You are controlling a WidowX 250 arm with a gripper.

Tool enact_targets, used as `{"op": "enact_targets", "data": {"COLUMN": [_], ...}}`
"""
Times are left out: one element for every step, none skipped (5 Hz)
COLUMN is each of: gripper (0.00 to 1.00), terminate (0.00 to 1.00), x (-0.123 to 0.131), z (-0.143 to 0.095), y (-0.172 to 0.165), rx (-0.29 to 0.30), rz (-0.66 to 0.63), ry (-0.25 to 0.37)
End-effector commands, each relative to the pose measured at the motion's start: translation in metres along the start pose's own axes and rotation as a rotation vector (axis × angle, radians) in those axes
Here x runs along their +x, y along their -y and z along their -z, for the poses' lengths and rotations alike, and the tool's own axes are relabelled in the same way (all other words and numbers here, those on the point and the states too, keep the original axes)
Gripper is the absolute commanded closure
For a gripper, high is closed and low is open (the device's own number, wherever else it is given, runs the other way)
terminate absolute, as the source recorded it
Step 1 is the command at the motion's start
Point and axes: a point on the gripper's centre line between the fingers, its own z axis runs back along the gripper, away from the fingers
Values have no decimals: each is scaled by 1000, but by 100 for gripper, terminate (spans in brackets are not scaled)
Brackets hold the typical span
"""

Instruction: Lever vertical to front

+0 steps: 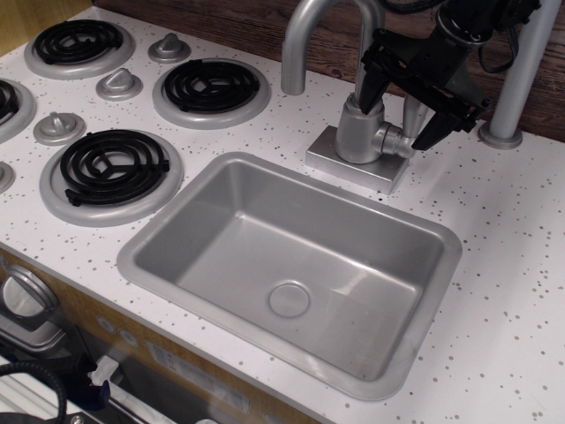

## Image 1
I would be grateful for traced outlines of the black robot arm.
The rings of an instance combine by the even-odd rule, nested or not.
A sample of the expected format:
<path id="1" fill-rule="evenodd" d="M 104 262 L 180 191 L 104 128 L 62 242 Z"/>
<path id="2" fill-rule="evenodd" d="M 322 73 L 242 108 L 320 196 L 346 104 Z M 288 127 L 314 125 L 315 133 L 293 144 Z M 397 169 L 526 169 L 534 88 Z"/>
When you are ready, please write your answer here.
<path id="1" fill-rule="evenodd" d="M 470 75 L 467 57 L 481 52 L 496 32 L 506 32 L 516 56 L 515 27 L 528 23 L 540 6 L 538 1 L 447 1 L 426 38 L 375 30 L 361 59 L 360 109 L 368 113 L 394 84 L 434 112 L 411 144 L 416 150 L 427 150 L 452 132 L 469 132 L 492 101 Z"/>

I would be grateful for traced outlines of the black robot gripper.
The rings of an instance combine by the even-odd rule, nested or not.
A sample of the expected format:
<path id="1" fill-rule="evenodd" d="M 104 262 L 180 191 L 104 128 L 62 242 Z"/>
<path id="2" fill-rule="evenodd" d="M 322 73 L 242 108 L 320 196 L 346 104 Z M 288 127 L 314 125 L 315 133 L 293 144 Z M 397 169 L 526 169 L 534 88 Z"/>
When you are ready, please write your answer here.
<path id="1" fill-rule="evenodd" d="M 400 87 L 436 111 L 411 144 L 415 150 L 432 148 L 462 122 L 473 123 L 491 109 L 491 99 L 466 64 L 470 53 L 490 38 L 483 27 L 446 17 L 438 17 L 435 29 L 423 39 L 375 30 L 361 59 L 365 78 L 359 108 L 368 115 L 389 85 Z"/>

